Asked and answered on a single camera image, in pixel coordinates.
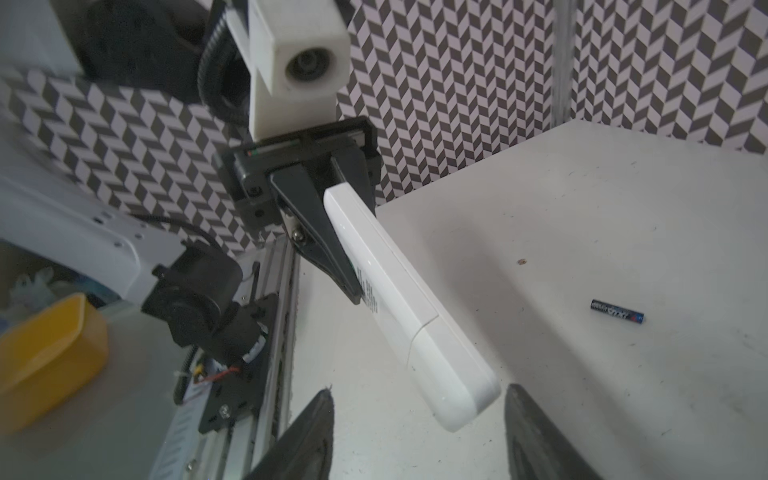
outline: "black cable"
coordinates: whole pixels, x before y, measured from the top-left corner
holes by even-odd
[[[200,93],[202,102],[215,117],[227,123],[247,126],[248,113],[223,96],[227,83],[227,70],[231,68],[230,64],[236,61],[243,62],[243,59],[240,58],[240,51],[227,26],[226,15],[222,12],[200,56],[200,64],[197,67],[197,91]]]
[[[181,220],[178,218],[171,218],[171,217],[162,217],[161,215],[131,214],[131,216],[136,220],[140,220],[142,222],[167,223],[169,225],[175,225],[177,227],[181,227],[185,230],[189,230],[195,235],[203,237],[205,241],[207,241],[208,244],[211,245],[212,247],[216,247],[219,250],[222,250],[221,245],[219,245],[219,243],[216,241],[213,235],[203,230],[202,228],[198,227],[197,225],[193,225],[192,223],[189,223],[185,220]]]
[[[176,380],[176,387],[174,388],[174,404],[176,405],[181,405],[184,403],[184,394],[187,393],[187,387],[190,384],[190,378],[192,376],[190,373],[190,367],[192,366],[192,360],[194,360],[196,353],[197,346],[192,345],[189,353],[187,354],[187,358],[185,358],[184,363],[181,364],[181,370],[179,370],[181,375],[179,376],[178,380]]]

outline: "red wire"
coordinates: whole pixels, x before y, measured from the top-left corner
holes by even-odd
[[[197,383],[216,382],[218,379],[220,379],[223,376],[229,375],[230,373],[239,373],[239,372],[240,372],[240,369],[238,369],[236,366],[231,366],[230,368],[224,370],[223,372],[218,372],[216,375],[207,376]]]

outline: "white plastic device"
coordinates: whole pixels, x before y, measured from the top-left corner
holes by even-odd
[[[459,430],[501,394],[498,377],[348,183],[323,203],[389,345],[440,425]]]

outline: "yellow container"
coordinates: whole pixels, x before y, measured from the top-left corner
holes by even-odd
[[[23,429],[107,362],[107,323],[82,293],[0,336],[0,434]]]

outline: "patterned wall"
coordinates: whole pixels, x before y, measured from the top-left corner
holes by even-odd
[[[552,0],[365,0],[339,116],[379,129],[382,204],[549,128]],[[0,104],[78,185],[129,212],[252,246],[210,165],[240,142],[199,105],[40,71],[0,74]]]
[[[581,0],[574,118],[764,153],[768,2]]]

